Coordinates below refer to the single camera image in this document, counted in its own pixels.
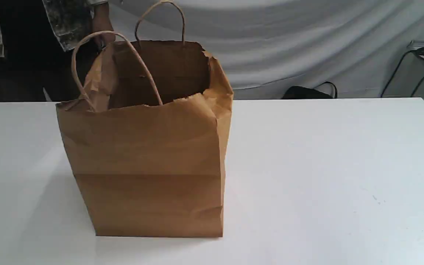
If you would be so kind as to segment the person's hand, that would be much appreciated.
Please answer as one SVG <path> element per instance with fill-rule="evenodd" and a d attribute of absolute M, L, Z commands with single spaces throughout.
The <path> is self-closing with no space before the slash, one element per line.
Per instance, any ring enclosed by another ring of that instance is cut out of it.
<path fill-rule="evenodd" d="M 93 10 L 93 20 L 92 20 L 92 31 L 113 31 L 113 26 L 110 18 L 110 8 L 107 1 L 94 5 Z M 99 48 L 103 47 L 106 44 L 112 43 L 116 40 L 116 35 L 105 34 L 95 37 L 95 42 Z"/>

